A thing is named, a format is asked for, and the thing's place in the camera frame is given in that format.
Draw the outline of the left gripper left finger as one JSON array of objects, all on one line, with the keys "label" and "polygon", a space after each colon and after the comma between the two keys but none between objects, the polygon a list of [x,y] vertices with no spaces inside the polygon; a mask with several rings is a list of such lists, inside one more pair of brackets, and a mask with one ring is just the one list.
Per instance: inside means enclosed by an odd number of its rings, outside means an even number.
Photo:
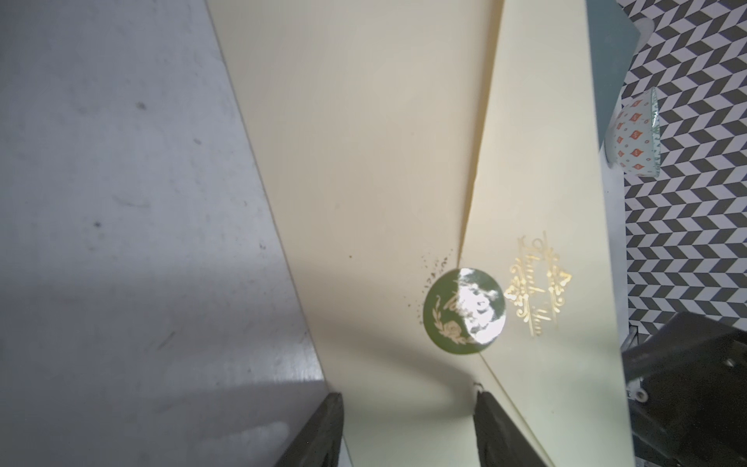
[{"label": "left gripper left finger", "polygon": [[331,392],[283,455],[275,467],[338,467],[344,432],[344,397]]}]

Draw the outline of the cream yellow envelope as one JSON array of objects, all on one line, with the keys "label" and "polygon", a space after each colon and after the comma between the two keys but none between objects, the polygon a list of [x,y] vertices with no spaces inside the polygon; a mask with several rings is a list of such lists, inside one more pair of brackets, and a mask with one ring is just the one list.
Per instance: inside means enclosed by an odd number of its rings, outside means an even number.
[{"label": "cream yellow envelope", "polygon": [[208,8],[352,462],[632,465],[585,2]]}]

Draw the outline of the light blue envelope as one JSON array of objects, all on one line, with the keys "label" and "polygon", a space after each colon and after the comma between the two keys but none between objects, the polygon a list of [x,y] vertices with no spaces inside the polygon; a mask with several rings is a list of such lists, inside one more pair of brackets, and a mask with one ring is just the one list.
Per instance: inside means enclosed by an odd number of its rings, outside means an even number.
[{"label": "light blue envelope", "polygon": [[640,32],[615,0],[587,0],[598,144],[616,111]]}]

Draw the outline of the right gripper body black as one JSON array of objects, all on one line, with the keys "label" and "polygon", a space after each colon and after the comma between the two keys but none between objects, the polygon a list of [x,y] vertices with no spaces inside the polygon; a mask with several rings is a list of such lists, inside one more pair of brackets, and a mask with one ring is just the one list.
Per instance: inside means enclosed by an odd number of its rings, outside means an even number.
[{"label": "right gripper body black", "polygon": [[623,351],[637,458],[656,466],[746,463],[746,334],[677,313]]}]

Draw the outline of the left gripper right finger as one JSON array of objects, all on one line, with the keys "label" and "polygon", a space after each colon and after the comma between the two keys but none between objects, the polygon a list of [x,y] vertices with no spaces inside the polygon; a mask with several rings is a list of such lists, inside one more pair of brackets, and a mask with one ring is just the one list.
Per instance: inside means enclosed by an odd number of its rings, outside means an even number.
[{"label": "left gripper right finger", "polygon": [[490,392],[478,393],[473,420],[480,466],[548,466]]}]

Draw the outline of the patterned ceramic bowl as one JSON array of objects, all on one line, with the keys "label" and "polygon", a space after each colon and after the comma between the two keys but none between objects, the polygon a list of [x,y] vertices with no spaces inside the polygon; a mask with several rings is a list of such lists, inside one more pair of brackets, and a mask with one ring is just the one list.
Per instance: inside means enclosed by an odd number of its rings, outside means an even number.
[{"label": "patterned ceramic bowl", "polygon": [[661,173],[659,96],[656,88],[634,97],[612,120],[604,139],[610,167],[623,173],[656,179]]}]

